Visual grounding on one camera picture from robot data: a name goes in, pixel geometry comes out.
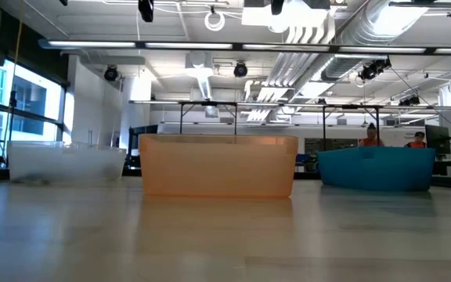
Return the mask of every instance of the ceiling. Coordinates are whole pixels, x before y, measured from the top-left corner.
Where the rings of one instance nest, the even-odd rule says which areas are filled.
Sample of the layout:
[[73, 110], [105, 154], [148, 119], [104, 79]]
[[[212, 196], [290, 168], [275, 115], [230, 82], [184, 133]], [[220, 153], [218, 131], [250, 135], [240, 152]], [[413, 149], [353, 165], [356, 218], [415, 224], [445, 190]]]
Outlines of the ceiling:
[[[338, 27], [363, 4], [364, 0], [348, 0], [348, 8], [336, 14]], [[156, 10], [153, 23], [139, 20], [133, 5], [106, 5], [100, 0], [70, 0], [64, 7], [59, 0], [25, 0], [24, 22], [52, 39], [78, 40], [158, 40], [158, 41], [194, 41], [194, 42], [281, 42], [284, 34], [275, 34], [266, 27], [241, 25], [241, 20], [226, 17], [222, 30], [209, 31], [204, 26], [204, 13], [186, 13], [182, 15]], [[229, 1], [229, 8], [221, 8], [230, 13], [241, 13], [243, 0]], [[16, 0], [0, 0], [0, 6], [7, 12], [19, 17], [21, 5]], [[174, 6], [161, 9], [176, 11]], [[206, 7], [183, 6], [184, 12], [205, 11]], [[451, 45], [451, 18], [446, 16], [423, 16], [407, 32], [397, 38], [394, 45]], [[197, 80], [184, 74], [184, 51], [89, 51], [82, 54], [91, 60], [107, 56], [143, 56], [157, 77], [153, 92], [159, 97], [171, 99], [172, 93], [189, 93], [197, 88]], [[264, 78], [269, 75], [278, 54], [259, 52], [213, 52], [216, 76], [211, 77], [214, 89], [243, 89], [247, 79], [233, 77], [233, 66], [237, 60], [244, 60], [248, 66], [248, 76]], [[451, 57], [439, 56], [392, 56], [391, 62], [397, 73], [412, 87], [423, 85], [421, 95], [430, 103], [437, 101], [438, 90], [435, 87], [442, 80], [432, 78], [451, 78]], [[95, 65], [102, 71], [106, 66]], [[137, 66], [130, 66], [126, 73], [136, 74]], [[377, 80], [364, 88], [355, 85], [355, 74], [351, 74], [348, 83], [336, 84], [329, 103], [359, 103], [363, 99], [368, 103], [388, 101], [390, 96], [409, 89], [398, 74], [386, 71]]]

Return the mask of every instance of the light wooden floor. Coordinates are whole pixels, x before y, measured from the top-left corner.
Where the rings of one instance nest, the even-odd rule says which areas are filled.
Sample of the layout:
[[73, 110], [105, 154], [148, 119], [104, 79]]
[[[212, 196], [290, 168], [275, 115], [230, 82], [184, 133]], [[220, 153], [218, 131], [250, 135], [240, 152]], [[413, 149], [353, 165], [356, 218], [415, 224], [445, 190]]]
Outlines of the light wooden floor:
[[0, 281], [449, 281], [451, 190], [286, 200], [0, 185]]

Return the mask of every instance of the blue plastic tub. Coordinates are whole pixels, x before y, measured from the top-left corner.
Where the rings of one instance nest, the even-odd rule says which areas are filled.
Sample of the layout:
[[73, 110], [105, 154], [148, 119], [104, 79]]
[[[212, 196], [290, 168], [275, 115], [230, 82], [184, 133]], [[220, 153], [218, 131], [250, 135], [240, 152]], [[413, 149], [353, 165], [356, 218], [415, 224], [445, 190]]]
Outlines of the blue plastic tub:
[[435, 150], [358, 147], [318, 153], [323, 184], [350, 189], [427, 191]]

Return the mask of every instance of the monitor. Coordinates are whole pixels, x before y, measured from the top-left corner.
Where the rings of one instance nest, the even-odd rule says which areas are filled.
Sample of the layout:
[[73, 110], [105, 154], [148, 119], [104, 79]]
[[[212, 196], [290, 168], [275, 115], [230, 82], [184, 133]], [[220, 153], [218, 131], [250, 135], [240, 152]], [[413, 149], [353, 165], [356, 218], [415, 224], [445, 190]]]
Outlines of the monitor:
[[448, 128], [426, 125], [426, 143], [428, 148], [436, 150], [437, 155], [450, 154], [450, 134]]

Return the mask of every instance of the orange plastic tub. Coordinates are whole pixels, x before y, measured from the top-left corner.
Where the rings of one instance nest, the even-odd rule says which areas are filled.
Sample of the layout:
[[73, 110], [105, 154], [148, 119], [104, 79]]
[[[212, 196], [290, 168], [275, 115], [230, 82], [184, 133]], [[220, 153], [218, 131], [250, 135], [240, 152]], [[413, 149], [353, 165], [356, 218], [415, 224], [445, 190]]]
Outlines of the orange plastic tub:
[[289, 197], [297, 137], [140, 135], [146, 195]]

